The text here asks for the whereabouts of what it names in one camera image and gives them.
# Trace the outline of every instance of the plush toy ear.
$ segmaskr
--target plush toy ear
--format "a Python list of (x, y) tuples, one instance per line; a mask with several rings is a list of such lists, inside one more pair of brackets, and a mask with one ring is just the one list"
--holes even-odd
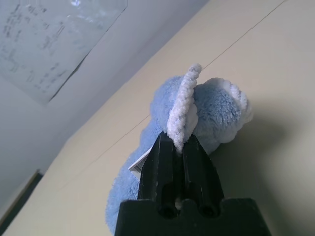
[(193, 88), (196, 86), (196, 79), (201, 71), (199, 64), (191, 66), (187, 74), (183, 76), (174, 76), (168, 79), (164, 84), (155, 92), (153, 101), (150, 104), (151, 118), (157, 120), (165, 133), (172, 133), (176, 137), (176, 133), (171, 124), (178, 120), (178, 114), (186, 114), (186, 121), (184, 128), (184, 141), (188, 140), (192, 131), (198, 122), (197, 107), (193, 103)]
[(184, 75), (166, 124), (167, 135), (173, 140), (178, 153), (182, 152), (184, 142), (191, 136), (198, 123), (193, 89), (197, 85), (200, 72), (201, 65), (194, 64)]
[(212, 78), (211, 80), (214, 83), (217, 83), (218, 86), (223, 88), (231, 97), (233, 97), (234, 101), (238, 105), (241, 110), (241, 118), (239, 122), (240, 128), (247, 122), (251, 121), (253, 118), (252, 107), (250, 101), (247, 99), (247, 96), (244, 92), (242, 92), (236, 84), (232, 84), (229, 80), (225, 80), (222, 78)]

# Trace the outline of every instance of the white fuzzy ear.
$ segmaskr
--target white fuzzy ear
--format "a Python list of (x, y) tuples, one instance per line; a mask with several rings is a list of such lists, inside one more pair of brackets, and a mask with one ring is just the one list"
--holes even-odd
[(183, 77), (166, 124), (167, 135), (173, 140), (179, 153), (198, 123), (197, 107), (192, 96), (200, 72), (201, 65), (194, 64)]

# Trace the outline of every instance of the stuffed animal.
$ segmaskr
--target stuffed animal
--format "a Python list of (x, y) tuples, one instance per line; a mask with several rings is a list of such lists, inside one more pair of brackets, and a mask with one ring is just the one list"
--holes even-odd
[(233, 140), (252, 119), (250, 103), (236, 85), (221, 78), (196, 85), (200, 72), (201, 66), (194, 64), (185, 75), (168, 79), (155, 92), (151, 120), (141, 132), (140, 145), (120, 169), (108, 196), (106, 222), (112, 233), (120, 203), (138, 195), (139, 179), (128, 168), (151, 148), (160, 132), (167, 133), (179, 153), (194, 134), (210, 154), (221, 143)]

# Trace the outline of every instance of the paper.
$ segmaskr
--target paper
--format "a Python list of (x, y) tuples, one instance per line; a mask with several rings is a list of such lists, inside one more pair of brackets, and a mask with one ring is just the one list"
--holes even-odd
[(49, 102), (126, 5), (0, 0), (0, 77), (36, 101)]
[(140, 156), (128, 169), (129, 171), (136, 176), (138, 179), (140, 179), (141, 177), (141, 170), (142, 167), (145, 163), (145, 161), (147, 160), (147, 157), (151, 151), (151, 148), (149, 148), (149, 150), (147, 150), (142, 156)]

